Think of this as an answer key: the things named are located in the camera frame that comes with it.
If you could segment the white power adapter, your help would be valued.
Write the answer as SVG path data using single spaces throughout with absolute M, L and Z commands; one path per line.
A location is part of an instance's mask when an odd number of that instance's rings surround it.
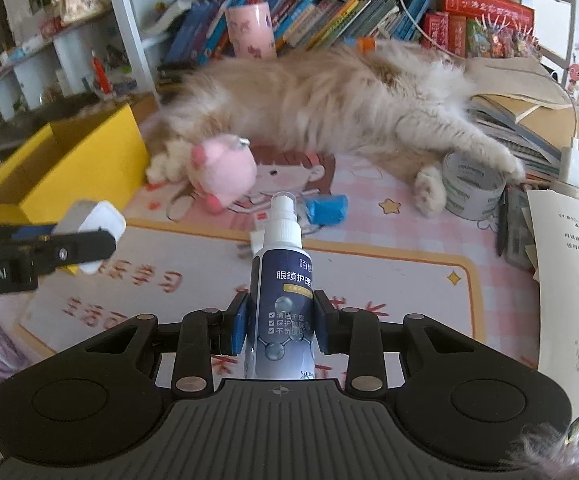
M 108 200 L 77 200 L 53 228 L 53 234 L 104 230 L 116 243 L 126 231 L 125 217 Z

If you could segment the blue lens cleaner spray bottle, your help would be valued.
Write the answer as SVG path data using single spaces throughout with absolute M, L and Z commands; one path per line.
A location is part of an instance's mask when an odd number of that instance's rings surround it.
M 272 197 L 250 278 L 245 377 L 314 378 L 312 260 L 291 193 Z

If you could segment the pink plush pig toy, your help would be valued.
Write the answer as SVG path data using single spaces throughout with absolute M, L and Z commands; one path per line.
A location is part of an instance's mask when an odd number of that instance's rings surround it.
M 220 214 L 250 192 L 257 165 L 250 141 L 221 133 L 191 148 L 188 177 L 211 214 Z

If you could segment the yellow cardboard box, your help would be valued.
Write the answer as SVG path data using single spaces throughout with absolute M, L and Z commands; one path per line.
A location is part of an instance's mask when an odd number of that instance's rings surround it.
M 0 165 L 0 224 L 56 223 L 78 200 L 122 210 L 149 160 L 128 105 L 49 122 Z

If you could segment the black piano keyboard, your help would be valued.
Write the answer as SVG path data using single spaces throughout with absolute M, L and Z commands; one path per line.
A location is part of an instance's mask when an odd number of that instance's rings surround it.
M 18 148 L 49 122 L 75 116 L 82 108 L 96 104 L 100 98 L 93 92 L 79 93 L 42 104 L 35 110 L 14 115 L 0 125 L 0 153 Z

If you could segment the pink checkered tablecloth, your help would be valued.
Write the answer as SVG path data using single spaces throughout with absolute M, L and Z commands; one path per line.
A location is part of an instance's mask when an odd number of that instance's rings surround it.
M 289 154 L 296 192 L 348 197 L 346 221 L 303 241 L 312 284 L 334 307 L 399 322 L 421 312 L 526 364 L 537 359 L 538 287 L 495 254 L 495 229 L 453 214 L 419 217 L 408 188 L 364 160 Z M 175 323 L 223 309 L 250 287 L 254 220 L 228 210 L 166 209 L 173 186 L 143 185 L 125 206 L 127 227 L 99 269 L 58 271 L 35 292 L 0 296 L 0 382 L 31 360 L 78 344 L 141 313 Z

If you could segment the black pen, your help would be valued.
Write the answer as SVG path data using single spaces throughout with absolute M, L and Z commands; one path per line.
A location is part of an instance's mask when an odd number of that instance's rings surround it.
M 507 246 L 507 237 L 509 236 L 509 201 L 507 200 L 507 188 L 504 189 L 500 200 L 498 208 L 498 229 L 497 229 L 497 241 L 495 242 L 495 250 L 497 251 L 497 256 L 502 257 Z

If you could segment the white printed paper sheet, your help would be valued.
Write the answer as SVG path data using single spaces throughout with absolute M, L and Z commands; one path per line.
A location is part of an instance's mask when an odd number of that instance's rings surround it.
M 567 393 L 579 416 L 579 200 L 527 192 L 540 289 L 538 370 Z

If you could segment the white tape roll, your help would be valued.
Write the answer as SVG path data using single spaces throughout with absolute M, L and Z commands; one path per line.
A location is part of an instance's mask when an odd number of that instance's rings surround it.
M 506 180 L 498 171 L 480 162 L 451 153 L 442 161 L 442 182 L 447 193 L 446 208 L 459 218 L 481 221 L 498 207 Z

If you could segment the blue crumpled wrapper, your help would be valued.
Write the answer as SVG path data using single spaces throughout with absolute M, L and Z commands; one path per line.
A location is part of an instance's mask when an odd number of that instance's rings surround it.
M 344 222 L 348 214 L 346 195 L 317 195 L 303 200 L 306 215 L 316 226 L 337 226 Z

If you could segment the white charger plug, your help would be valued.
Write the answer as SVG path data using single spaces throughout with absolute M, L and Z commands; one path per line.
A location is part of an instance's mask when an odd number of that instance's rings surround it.
M 577 139 L 571 140 L 570 144 L 561 151 L 559 182 L 579 188 L 579 144 Z

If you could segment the stack of books right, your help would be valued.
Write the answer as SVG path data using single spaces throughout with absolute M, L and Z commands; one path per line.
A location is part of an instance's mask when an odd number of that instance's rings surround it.
M 464 68 L 477 124 L 521 159 L 529 181 L 555 181 L 562 151 L 573 139 L 579 148 L 579 107 L 569 94 L 534 58 L 469 58 Z

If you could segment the pink patterned cup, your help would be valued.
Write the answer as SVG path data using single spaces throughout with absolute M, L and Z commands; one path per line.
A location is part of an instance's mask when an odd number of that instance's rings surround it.
M 226 19 L 235 58 L 276 58 L 268 3 L 231 6 Z

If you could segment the fluffy cream cat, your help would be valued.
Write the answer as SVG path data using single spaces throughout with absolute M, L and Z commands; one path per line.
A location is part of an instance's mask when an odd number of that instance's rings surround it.
M 362 156 L 411 185 L 421 214 L 446 207 L 449 153 L 498 171 L 510 183 L 523 163 L 467 114 L 475 84 L 435 50 L 390 40 L 362 53 L 339 46 L 280 58 L 221 58 L 187 72 L 142 127 L 151 184 L 186 177 L 194 144 L 232 133 L 281 152 Z

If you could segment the row of leaning books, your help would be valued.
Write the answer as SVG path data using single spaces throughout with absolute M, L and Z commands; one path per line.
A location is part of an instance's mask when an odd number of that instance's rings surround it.
M 276 54 L 337 44 L 416 41 L 431 0 L 184 0 L 186 8 L 168 27 L 171 44 L 163 66 L 205 65 L 234 56 L 226 11 L 266 2 Z

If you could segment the red box on shelf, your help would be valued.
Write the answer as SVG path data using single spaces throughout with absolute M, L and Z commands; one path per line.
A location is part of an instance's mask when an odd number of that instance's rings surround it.
M 467 18 L 491 18 L 491 21 L 506 20 L 512 25 L 532 28 L 535 11 L 512 0 L 438 0 L 438 10 Z

